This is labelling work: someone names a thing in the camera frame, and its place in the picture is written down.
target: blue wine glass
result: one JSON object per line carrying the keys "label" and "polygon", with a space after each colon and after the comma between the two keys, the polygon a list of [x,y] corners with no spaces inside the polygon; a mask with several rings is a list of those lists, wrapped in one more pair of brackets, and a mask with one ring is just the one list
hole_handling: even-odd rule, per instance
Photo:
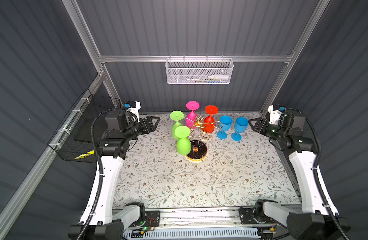
{"label": "blue wine glass", "polygon": [[220,128],[221,131],[217,132],[216,135],[220,139],[225,139],[227,138],[227,133],[225,131],[231,127],[233,119],[230,116],[224,115],[220,117],[220,122],[223,126]]}
{"label": "blue wine glass", "polygon": [[240,132],[244,132],[245,129],[247,129],[248,127],[248,119],[243,118],[243,117],[239,117],[236,119],[235,122],[235,133],[232,133],[231,137],[233,140],[235,141],[240,141],[241,140],[241,135]]}

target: gray corrugated wall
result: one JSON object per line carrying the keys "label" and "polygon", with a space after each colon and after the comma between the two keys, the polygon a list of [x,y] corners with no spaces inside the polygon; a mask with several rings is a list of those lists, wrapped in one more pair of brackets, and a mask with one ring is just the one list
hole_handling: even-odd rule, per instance
{"label": "gray corrugated wall", "polygon": [[[61,1],[0,0],[0,213],[96,75]],[[69,224],[94,170],[56,159],[7,239]]]}
{"label": "gray corrugated wall", "polygon": [[289,54],[316,0],[79,0],[102,55]]}
{"label": "gray corrugated wall", "polygon": [[[286,55],[316,0],[79,0],[102,55]],[[169,85],[162,63],[107,63],[124,101],[141,112],[259,110],[282,63],[235,63],[227,85]]]}
{"label": "gray corrugated wall", "polygon": [[368,239],[368,0],[332,0],[275,103],[309,117],[351,239]]}

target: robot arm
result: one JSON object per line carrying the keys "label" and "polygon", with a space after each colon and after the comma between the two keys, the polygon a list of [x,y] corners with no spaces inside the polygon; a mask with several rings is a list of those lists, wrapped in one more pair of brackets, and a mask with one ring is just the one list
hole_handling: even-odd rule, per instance
{"label": "robot arm", "polygon": [[73,240],[80,234],[82,226],[91,215],[90,212],[96,194],[99,194],[100,197],[95,213],[82,239],[121,239],[124,230],[132,223],[145,221],[145,207],[141,203],[127,204],[122,211],[113,216],[114,192],[117,177],[124,164],[126,152],[129,149],[129,141],[137,140],[139,135],[154,132],[160,118],[147,116],[147,119],[139,119],[140,102],[129,101],[124,107],[125,109],[116,109],[105,116],[108,129],[103,133],[98,147],[104,172],[102,186],[101,189],[98,189],[100,172],[97,164],[92,191],[85,211],[81,216],[80,224],[72,225],[68,233],[69,238]]}
{"label": "robot arm", "polygon": [[[295,239],[338,239],[340,231],[330,217],[313,176],[313,163],[316,159],[316,148],[313,140],[302,137],[305,117],[299,113],[290,113],[286,108],[273,110],[268,108],[269,119],[256,118],[249,120],[255,132],[270,138],[270,143],[285,151],[296,173],[297,182],[302,197],[302,214],[297,214],[277,202],[259,199],[255,204],[255,214],[262,219],[272,218],[286,227]],[[347,232],[350,229],[348,220],[339,217],[324,180],[317,166],[318,178],[329,207],[337,218],[341,228]]]}

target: round black base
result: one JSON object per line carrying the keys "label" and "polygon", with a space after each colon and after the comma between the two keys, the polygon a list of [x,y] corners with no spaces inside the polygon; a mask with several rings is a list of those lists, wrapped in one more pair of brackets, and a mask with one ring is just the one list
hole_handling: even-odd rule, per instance
{"label": "round black base", "polygon": [[187,157],[191,161],[201,161],[207,154],[207,146],[205,143],[199,140],[191,141],[191,151],[187,154]]}

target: black robot arm segment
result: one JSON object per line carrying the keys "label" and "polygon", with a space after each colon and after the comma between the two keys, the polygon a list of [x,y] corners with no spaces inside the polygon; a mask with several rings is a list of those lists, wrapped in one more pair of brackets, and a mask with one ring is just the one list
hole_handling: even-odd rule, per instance
{"label": "black robot arm segment", "polygon": [[99,152],[101,156],[119,156],[124,159],[129,149],[129,141],[137,140],[142,134],[154,132],[160,118],[147,116],[146,119],[138,119],[133,112],[119,109],[108,113],[105,121],[108,129],[102,135]]}
{"label": "black robot arm segment", "polygon": [[[286,116],[287,124],[283,127],[276,124],[270,124],[269,120],[265,118],[255,118],[248,120],[252,130],[260,133],[261,135],[269,137],[269,142],[280,151],[286,150],[291,153],[293,151],[311,151],[316,154],[316,147],[313,140],[309,137],[302,137],[304,129],[299,128],[304,124],[305,117],[298,117],[298,122],[293,120],[292,114]],[[277,145],[273,144],[271,139],[277,141]]]}

